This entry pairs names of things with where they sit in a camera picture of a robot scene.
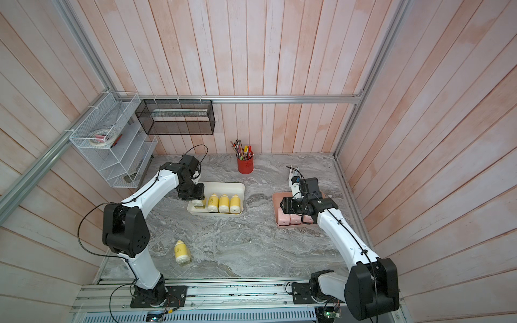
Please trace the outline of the black mesh wall basket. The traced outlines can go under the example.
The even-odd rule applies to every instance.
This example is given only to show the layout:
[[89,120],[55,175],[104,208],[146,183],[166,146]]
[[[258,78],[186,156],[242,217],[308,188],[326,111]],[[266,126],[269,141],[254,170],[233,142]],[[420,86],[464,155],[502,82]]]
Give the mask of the black mesh wall basket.
[[148,135],[212,135],[215,130],[210,100],[145,99],[135,115]]

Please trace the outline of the tape roll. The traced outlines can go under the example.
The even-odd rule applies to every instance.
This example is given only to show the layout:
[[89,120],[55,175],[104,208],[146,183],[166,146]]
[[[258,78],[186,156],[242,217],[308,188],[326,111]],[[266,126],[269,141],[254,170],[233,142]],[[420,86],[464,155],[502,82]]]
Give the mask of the tape roll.
[[94,148],[111,146],[115,140],[116,133],[111,129],[100,129],[95,131],[89,138],[89,143]]

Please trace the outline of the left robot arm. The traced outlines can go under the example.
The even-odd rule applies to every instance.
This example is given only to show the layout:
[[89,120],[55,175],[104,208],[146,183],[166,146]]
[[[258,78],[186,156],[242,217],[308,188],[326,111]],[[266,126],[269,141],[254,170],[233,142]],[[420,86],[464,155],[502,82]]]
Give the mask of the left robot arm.
[[149,253],[146,217],[173,190],[183,201],[203,200],[205,186],[199,182],[200,175],[201,161],[183,155],[177,163],[160,166],[136,193],[104,208],[102,243],[125,261],[135,277],[136,298],[151,307],[162,307],[168,301],[168,290]]

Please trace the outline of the pink storage tray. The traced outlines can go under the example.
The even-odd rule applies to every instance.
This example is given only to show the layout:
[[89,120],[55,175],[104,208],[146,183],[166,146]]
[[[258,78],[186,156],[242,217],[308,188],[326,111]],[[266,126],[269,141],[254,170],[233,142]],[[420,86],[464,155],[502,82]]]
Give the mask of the pink storage tray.
[[[284,197],[292,197],[292,193],[290,192],[277,192],[275,194],[273,194],[273,206],[274,206],[274,211],[275,211],[275,222],[276,222],[276,215],[278,212],[282,211],[281,209],[281,202],[282,200],[284,199]],[[289,226],[279,226],[277,225],[278,227],[280,228],[298,228],[298,227],[308,227],[308,226],[313,226],[315,225],[314,224],[299,224],[299,225],[289,225]]]

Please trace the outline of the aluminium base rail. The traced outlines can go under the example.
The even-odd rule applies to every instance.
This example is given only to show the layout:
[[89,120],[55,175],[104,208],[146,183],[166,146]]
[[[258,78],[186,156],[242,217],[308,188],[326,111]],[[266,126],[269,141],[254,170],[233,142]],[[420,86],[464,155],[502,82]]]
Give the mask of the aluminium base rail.
[[312,295],[307,279],[166,281],[168,295],[151,306],[126,281],[81,288],[68,322],[355,322],[344,301]]

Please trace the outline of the red pen cup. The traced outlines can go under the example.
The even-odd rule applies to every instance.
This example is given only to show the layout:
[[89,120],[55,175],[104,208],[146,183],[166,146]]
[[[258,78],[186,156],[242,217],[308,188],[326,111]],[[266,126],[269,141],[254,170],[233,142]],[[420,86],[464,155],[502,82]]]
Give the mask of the red pen cup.
[[250,157],[247,160],[237,159],[238,172],[241,174],[250,174],[254,170],[254,159]]

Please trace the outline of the red handled tool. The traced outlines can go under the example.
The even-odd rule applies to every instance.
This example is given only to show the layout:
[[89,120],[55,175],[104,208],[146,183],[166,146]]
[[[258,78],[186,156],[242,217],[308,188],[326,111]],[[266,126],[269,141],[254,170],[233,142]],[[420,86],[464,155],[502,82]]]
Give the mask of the red handled tool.
[[113,148],[117,143],[118,141],[121,139],[122,137],[122,134],[120,134],[112,143],[112,145],[110,146],[110,148]]

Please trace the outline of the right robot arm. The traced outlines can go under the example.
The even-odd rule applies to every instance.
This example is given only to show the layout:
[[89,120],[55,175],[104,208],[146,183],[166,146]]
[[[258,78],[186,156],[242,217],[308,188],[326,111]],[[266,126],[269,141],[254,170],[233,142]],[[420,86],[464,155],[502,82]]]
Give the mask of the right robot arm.
[[317,178],[305,178],[296,169],[289,174],[291,196],[280,208],[302,223],[320,227],[334,243],[348,268],[346,277],[332,270],[312,273],[308,287],[317,301],[343,301],[356,320],[378,318],[400,307],[397,266],[381,258],[347,223],[338,205],[320,192]]

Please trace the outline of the white storage tray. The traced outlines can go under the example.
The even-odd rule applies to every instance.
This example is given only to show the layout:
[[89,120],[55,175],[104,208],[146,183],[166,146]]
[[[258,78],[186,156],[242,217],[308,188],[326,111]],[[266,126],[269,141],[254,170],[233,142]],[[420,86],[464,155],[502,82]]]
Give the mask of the white storage tray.
[[[245,185],[238,182],[201,182],[205,186],[204,194],[206,206],[204,209],[196,209],[193,207],[192,201],[188,203],[187,211],[192,215],[218,215],[223,217],[239,217],[244,211],[244,193]],[[242,212],[240,214],[231,213],[210,213],[207,211],[207,200],[212,195],[216,194],[218,197],[227,195],[231,199],[234,195],[238,195],[241,199]]]

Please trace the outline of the yellow pencil sharpener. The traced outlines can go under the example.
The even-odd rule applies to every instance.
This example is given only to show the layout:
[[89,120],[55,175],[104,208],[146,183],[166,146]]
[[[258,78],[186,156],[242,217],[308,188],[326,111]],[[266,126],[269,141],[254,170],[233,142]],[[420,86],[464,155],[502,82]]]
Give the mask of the yellow pencil sharpener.
[[229,213],[230,212],[230,198],[227,195],[222,195],[219,197],[218,211],[220,213]]
[[206,201],[201,199],[192,200],[193,207],[196,209],[204,209],[206,206]]
[[212,194],[207,200],[207,211],[210,213],[219,212],[219,197],[216,194]]
[[240,214],[242,212],[241,199],[238,195],[234,195],[230,199],[230,213]]
[[191,261],[191,253],[188,246],[182,241],[178,240],[174,246],[175,261],[179,265],[187,264]]

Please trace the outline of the pink pencil sharpener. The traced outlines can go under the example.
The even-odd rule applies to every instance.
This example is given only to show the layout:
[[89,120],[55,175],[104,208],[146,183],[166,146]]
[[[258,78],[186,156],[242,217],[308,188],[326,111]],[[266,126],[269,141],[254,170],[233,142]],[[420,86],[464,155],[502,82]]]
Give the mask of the pink pencil sharpener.
[[278,212],[276,215],[276,222],[279,226],[289,226],[290,225],[290,215],[284,214],[282,211]]
[[309,215],[303,215],[303,216],[302,216],[302,223],[303,223],[303,224],[309,224],[309,225],[311,225],[311,224],[314,224],[315,222],[314,222],[314,220],[312,219],[312,217],[311,217],[311,216],[309,216]]
[[302,224],[302,223],[303,223],[303,221],[302,221],[302,216],[300,216],[300,215],[294,215],[294,214],[291,214],[291,215],[289,216],[289,224],[290,224],[291,226],[293,226],[293,225],[299,225],[299,224]]

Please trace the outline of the pens and pencils bunch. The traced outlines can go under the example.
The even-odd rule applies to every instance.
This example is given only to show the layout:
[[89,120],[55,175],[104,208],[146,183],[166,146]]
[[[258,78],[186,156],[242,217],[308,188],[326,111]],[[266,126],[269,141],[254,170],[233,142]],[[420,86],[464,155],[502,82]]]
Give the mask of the pens and pencils bunch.
[[233,148],[234,152],[236,153],[236,157],[240,161],[247,161],[250,160],[253,156],[253,149],[251,145],[243,145],[242,141],[239,139],[236,139],[235,141],[230,142],[231,147]]

